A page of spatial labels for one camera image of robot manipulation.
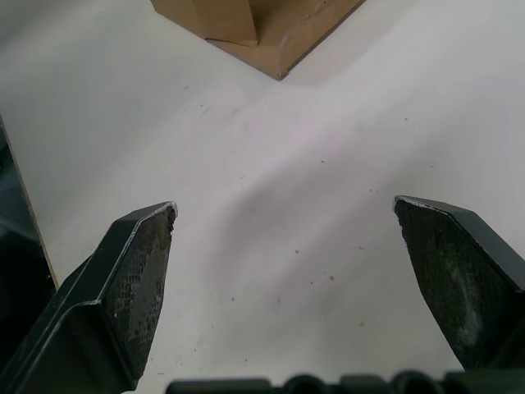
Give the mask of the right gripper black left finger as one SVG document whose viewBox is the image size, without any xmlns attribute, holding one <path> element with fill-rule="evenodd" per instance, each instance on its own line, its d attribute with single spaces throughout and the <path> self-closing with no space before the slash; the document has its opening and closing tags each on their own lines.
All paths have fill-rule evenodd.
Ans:
<svg viewBox="0 0 525 394">
<path fill-rule="evenodd" d="M 61 285 L 1 373 L 3 393 L 123 393 L 144 374 L 177 207 L 117 219 Z"/>
</svg>

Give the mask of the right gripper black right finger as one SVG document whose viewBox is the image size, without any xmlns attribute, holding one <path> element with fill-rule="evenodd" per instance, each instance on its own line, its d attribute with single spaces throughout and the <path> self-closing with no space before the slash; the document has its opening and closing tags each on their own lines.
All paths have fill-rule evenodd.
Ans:
<svg viewBox="0 0 525 394">
<path fill-rule="evenodd" d="M 405 195 L 393 210 L 422 297 L 459 363 L 523 368 L 523 258 L 471 210 Z"/>
</svg>

